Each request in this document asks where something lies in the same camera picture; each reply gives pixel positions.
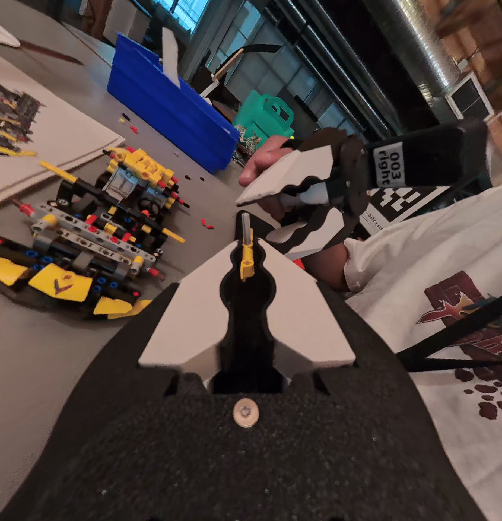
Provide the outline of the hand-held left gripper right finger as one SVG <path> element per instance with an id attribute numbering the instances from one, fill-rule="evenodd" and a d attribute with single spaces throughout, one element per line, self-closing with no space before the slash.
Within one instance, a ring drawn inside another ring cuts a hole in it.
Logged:
<path id="1" fill-rule="evenodd" d="M 326 368 L 350 366 L 356 356 L 316 280 L 263 239 L 263 268 L 275 292 L 266 309 L 274 340 L 274 368 L 285 378 Z"/>

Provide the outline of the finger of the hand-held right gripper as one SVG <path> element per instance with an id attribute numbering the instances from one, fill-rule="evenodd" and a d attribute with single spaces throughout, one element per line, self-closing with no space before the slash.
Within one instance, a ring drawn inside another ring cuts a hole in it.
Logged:
<path id="1" fill-rule="evenodd" d="M 324 182 L 331 176 L 334 157 L 330 145 L 311 150 L 294 150 L 275 162 L 245 188 L 236 199 L 245 206 L 261 199 Z"/>
<path id="2" fill-rule="evenodd" d="M 348 220 L 336 207 L 316 207 L 307 221 L 283 225 L 267 235 L 267 243 L 282 255 L 312 255 L 335 237 L 342 242 Z"/>

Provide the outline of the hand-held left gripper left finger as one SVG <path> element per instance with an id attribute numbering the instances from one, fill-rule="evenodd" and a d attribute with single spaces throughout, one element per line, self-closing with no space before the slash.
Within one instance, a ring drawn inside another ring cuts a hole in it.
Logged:
<path id="1" fill-rule="evenodd" d="M 158 322 L 140 367 L 170 368 L 195 373 L 204 384 L 220 370 L 218 347 L 228 331 L 229 311 L 220 286 L 233 270 L 233 241 L 184 277 Z"/>

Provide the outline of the yellow lego connector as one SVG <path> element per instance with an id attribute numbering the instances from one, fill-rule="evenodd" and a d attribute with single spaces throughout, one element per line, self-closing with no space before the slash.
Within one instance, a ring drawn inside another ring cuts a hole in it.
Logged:
<path id="1" fill-rule="evenodd" d="M 240 280 L 245 282 L 255 274 L 255 263 L 254 263 L 254 250 L 253 250 L 253 238 L 249 241 L 243 241 L 242 244 L 242 259 L 240 264 Z"/>

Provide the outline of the partly built lego car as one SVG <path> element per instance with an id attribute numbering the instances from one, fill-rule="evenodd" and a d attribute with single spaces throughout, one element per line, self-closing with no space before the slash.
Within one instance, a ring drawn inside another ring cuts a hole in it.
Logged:
<path id="1" fill-rule="evenodd" d="M 142 149 L 106 148 L 107 169 L 92 185 L 48 162 L 61 178 L 55 199 L 14 200 L 32 221 L 26 246 L 0 236 L 0 293 L 41 310 L 75 312 L 86 320 L 136 316 L 151 300 L 136 285 L 156 268 L 168 239 L 185 239 L 163 226 L 178 194 L 175 172 Z"/>

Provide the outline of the scattered tiny lego bits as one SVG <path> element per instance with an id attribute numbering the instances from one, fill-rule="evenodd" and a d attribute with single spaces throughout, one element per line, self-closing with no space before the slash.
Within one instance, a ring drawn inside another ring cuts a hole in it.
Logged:
<path id="1" fill-rule="evenodd" d="M 192 197 L 193 182 L 205 181 L 209 177 L 207 171 L 126 108 L 117 112 L 117 119 L 119 125 L 126 127 L 122 133 L 126 134 L 127 142 L 134 148 L 148 151 L 152 158 L 173 170 L 181 186 L 181 197 L 187 199 L 194 209 L 200 209 L 201 204 L 194 203 L 195 199 Z"/>

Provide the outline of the person's right hand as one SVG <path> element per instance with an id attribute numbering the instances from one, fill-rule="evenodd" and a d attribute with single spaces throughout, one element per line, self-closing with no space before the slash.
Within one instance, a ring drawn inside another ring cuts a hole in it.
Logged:
<path id="1" fill-rule="evenodd" d="M 274 135 L 253 154 L 239 176 L 239 185 L 243 188 L 249 186 L 265 170 L 279 161 L 283 156 L 291 153 L 293 149 L 284 147 L 291 141 L 286 136 Z M 258 201 L 258 205 L 274 220 L 280 222 L 286 210 L 281 205 L 277 196 L 270 196 Z"/>

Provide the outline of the black framed marker sign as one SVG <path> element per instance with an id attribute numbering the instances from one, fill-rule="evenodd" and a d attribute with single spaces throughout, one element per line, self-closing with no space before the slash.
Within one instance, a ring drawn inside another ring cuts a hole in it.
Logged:
<path id="1" fill-rule="evenodd" d="M 372 189 L 359 224 L 369 236 L 411 218 L 418 210 L 450 190 L 447 186 Z"/>

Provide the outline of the teal felt bag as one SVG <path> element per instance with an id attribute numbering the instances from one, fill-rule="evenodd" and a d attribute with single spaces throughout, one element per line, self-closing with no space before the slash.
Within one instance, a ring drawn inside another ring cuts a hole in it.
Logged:
<path id="1" fill-rule="evenodd" d="M 279 97 L 260 95 L 253 90 L 233 119 L 232 125 L 240 134 L 239 145 L 248 153 L 255 153 L 274 135 L 292 139 L 294 113 Z"/>

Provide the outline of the white printed t-shirt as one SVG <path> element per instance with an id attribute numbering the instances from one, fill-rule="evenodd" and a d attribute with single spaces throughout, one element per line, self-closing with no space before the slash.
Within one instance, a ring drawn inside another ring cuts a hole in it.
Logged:
<path id="1" fill-rule="evenodd" d="M 345 245 L 347 303 L 398 353 L 502 296 L 502 186 Z M 502 520 L 502 366 L 411 378 L 464 486 Z"/>

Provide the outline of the blue plastic bin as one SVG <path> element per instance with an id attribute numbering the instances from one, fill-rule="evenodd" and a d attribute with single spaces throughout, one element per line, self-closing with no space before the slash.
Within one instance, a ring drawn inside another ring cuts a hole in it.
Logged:
<path id="1" fill-rule="evenodd" d="M 117 33 L 107 92 L 177 146 L 204 170 L 225 170 L 240 134 L 179 78 L 163 73 L 159 57 Z"/>

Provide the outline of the white paper card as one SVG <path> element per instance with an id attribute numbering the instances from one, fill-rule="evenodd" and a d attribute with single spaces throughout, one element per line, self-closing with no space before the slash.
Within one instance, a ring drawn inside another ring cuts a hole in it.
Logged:
<path id="1" fill-rule="evenodd" d="M 162 57 L 161 64 L 163 74 L 168 80 L 173 83 L 178 89 L 181 88 L 180 79 L 178 75 L 178 45 L 176 37 L 168 28 L 162 28 Z"/>

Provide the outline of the paned window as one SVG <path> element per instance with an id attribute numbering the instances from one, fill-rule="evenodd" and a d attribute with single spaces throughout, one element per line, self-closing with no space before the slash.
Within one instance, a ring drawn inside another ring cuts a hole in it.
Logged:
<path id="1" fill-rule="evenodd" d="M 193 34 L 209 1 L 151 1 L 154 7 L 161 7 L 175 19 L 181 27 Z"/>

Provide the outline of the open instruction booklet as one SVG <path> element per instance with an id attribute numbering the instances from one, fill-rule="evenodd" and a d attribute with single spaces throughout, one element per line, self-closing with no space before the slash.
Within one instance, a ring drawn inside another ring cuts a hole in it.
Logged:
<path id="1" fill-rule="evenodd" d="M 0 45 L 0 203 L 51 177 L 42 161 L 74 168 L 124 142 L 47 88 L 59 72 L 63 85 L 73 88 L 68 72 L 85 68 Z"/>

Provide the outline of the silver ventilation duct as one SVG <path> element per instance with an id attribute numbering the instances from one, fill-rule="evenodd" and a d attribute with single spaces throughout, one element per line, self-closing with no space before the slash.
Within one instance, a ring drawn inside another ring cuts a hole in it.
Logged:
<path id="1" fill-rule="evenodd" d="M 363 3 L 424 97 L 442 97 L 456 86 L 460 72 L 419 1 Z"/>

